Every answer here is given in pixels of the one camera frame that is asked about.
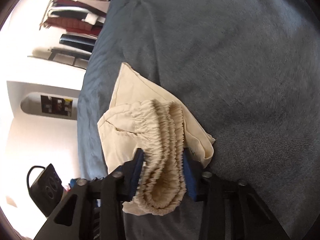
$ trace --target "stacked clothes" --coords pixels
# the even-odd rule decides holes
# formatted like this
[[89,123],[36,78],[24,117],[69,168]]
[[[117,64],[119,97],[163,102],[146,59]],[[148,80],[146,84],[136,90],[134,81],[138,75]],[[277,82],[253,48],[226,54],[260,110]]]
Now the stacked clothes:
[[110,0],[51,0],[40,26],[97,37]]

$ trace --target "beige pants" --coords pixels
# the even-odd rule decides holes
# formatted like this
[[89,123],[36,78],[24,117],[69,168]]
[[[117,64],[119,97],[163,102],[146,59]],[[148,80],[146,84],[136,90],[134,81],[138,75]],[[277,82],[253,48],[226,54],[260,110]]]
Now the beige pants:
[[108,171],[145,152],[139,187],[124,212],[165,215],[186,191],[182,151],[188,146],[204,165],[215,141],[175,96],[122,63],[110,107],[98,122]]

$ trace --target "black folded garment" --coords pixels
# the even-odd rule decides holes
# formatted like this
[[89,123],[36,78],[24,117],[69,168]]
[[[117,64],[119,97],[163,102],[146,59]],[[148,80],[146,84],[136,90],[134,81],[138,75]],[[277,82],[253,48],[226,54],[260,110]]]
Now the black folded garment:
[[85,3],[81,3],[81,2],[78,2],[78,1],[73,1],[73,0],[53,0],[52,1],[52,7],[60,7],[60,6],[77,6],[77,7],[81,7],[81,8],[84,8],[84,9],[87,9],[89,10],[90,12],[100,16],[100,17],[106,17],[106,13],[97,9],[97,8],[94,8],[88,4],[85,4]]
[[86,12],[71,11],[71,10],[53,11],[50,14],[56,15],[56,16],[61,16],[61,17],[73,18],[73,19],[77,19],[80,21],[85,19],[88,15]]
[[70,34],[61,35],[59,41],[60,44],[68,45],[77,49],[82,49],[87,52],[92,52],[95,42],[95,39]]

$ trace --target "bed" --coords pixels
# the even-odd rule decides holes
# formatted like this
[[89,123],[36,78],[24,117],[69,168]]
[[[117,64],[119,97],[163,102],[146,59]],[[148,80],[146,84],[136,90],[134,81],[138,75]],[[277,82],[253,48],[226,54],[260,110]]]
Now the bed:
[[[248,180],[302,239],[320,212],[319,48],[304,0],[112,0],[78,102],[82,176],[108,174],[97,122],[127,62],[216,138],[212,171]],[[201,209],[124,214],[127,239],[197,239]]]

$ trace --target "picture on wall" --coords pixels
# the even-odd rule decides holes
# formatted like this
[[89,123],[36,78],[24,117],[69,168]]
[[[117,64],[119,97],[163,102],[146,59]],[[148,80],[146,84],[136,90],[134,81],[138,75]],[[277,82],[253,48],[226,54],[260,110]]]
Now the picture on wall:
[[41,109],[46,114],[71,116],[72,99],[55,98],[41,95]]

